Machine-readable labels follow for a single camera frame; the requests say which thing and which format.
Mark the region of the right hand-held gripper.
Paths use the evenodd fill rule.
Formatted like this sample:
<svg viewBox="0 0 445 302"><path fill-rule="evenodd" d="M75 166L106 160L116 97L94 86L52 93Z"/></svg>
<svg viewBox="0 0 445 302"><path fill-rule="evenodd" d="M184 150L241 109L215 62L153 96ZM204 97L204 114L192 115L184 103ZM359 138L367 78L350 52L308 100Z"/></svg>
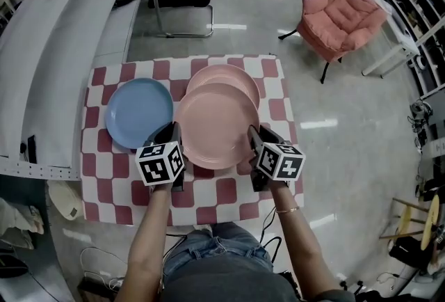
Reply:
<svg viewBox="0 0 445 302"><path fill-rule="evenodd" d="M296 182L305 163L305 153L272 129L250 125L248 138L253 152L249 159L250 178L255 192L266 191L271 182Z"/></svg>

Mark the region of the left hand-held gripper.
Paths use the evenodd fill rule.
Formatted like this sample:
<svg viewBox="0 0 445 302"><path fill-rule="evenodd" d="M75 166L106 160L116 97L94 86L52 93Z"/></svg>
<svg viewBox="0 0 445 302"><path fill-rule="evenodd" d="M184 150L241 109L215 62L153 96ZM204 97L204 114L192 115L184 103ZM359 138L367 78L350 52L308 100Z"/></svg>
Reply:
<svg viewBox="0 0 445 302"><path fill-rule="evenodd" d="M135 162L145 186L172 184L173 191L184 190L185 159L181 129L170 122L153 134L136 151Z"/></svg>

